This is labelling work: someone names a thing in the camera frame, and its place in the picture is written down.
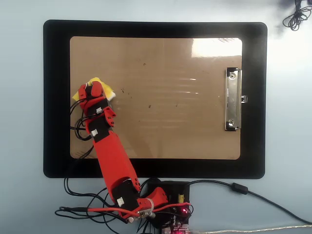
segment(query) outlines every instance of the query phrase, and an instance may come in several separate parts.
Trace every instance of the gray cable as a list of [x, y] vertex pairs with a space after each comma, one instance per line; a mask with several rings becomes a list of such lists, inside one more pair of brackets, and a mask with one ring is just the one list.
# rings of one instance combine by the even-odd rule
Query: gray cable
[[264, 229], [255, 229], [255, 230], [220, 230], [220, 231], [210, 231], [210, 232], [191, 231], [191, 234], [259, 233], [259, 232], [266, 232], [266, 231], [277, 231], [277, 230], [295, 229], [295, 228], [312, 228], [312, 225], [286, 226], [286, 227], [264, 228]]

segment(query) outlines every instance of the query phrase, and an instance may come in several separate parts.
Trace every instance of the cable ferrite bead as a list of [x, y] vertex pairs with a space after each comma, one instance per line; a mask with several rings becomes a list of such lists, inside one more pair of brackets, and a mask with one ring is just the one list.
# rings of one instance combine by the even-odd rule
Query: cable ferrite bead
[[248, 193], [248, 187], [246, 187], [244, 185], [236, 184], [236, 183], [233, 183], [231, 185], [231, 189], [234, 192], [238, 192], [240, 194], [245, 194], [246, 195]]

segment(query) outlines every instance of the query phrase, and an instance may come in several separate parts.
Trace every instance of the red wire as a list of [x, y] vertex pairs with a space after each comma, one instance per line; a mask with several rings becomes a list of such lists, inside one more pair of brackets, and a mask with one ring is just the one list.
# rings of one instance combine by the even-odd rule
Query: red wire
[[189, 202], [170, 204], [170, 205], [166, 205], [166, 206], [160, 207], [158, 209], [154, 209], [153, 212], [161, 211], [163, 209], [166, 209], [166, 208], [169, 208], [169, 207], [173, 207], [173, 206], [185, 206], [185, 205], [190, 206], [191, 204]]
[[[189, 202], [170, 204], [170, 205], [166, 205], [166, 206], [154, 209], [153, 212], [162, 211], [162, 210], [164, 210], [166, 208], [173, 207], [173, 206], [185, 206], [185, 205], [190, 206], [191, 204]], [[129, 214], [131, 216], [135, 216], [135, 217], [139, 217], [140, 216], [139, 213], [135, 213], [135, 212], [132, 212], [132, 211], [129, 211], [129, 210], [121, 209], [121, 208], [89, 208], [88, 211], [89, 212], [118, 211], [118, 212], [126, 213], [126, 214]]]
[[118, 212], [126, 213], [132, 216], [136, 216], [136, 217], [140, 216], [139, 213], [135, 213], [129, 210], [121, 209], [121, 208], [89, 208], [88, 211], [89, 212], [118, 211]]

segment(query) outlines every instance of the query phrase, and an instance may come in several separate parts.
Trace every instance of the yellow object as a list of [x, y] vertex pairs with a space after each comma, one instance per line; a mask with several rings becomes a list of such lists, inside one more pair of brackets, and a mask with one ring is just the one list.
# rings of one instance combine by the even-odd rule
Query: yellow object
[[[102, 82], [99, 78], [94, 77], [91, 80], [88, 81], [88, 85], [92, 85], [93, 81], [98, 81], [102, 84], [104, 93], [106, 95], [107, 100], [112, 100], [114, 97], [116, 97], [116, 94], [113, 92], [112, 88], [110, 86], [108, 86], [107, 84], [105, 84], [104, 82]], [[78, 91], [75, 93], [75, 95], [73, 95], [73, 100], [78, 101], [79, 100], [79, 93]]]
[[177, 201], [178, 203], [183, 203], [184, 202], [184, 194], [179, 194], [178, 197], [177, 197]]

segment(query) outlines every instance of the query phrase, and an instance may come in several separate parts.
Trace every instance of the black border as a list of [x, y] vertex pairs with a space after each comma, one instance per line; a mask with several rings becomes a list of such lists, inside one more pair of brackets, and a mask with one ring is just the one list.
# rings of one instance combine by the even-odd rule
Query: black border
[[[265, 173], [267, 27], [260, 22], [114, 22], [48, 20], [43, 26], [44, 174], [64, 177], [69, 149], [69, 41], [73, 36], [135, 38], [240, 38], [243, 42], [241, 156], [237, 160], [131, 159], [138, 177], [261, 178]], [[72, 177], [102, 177], [86, 159]]]

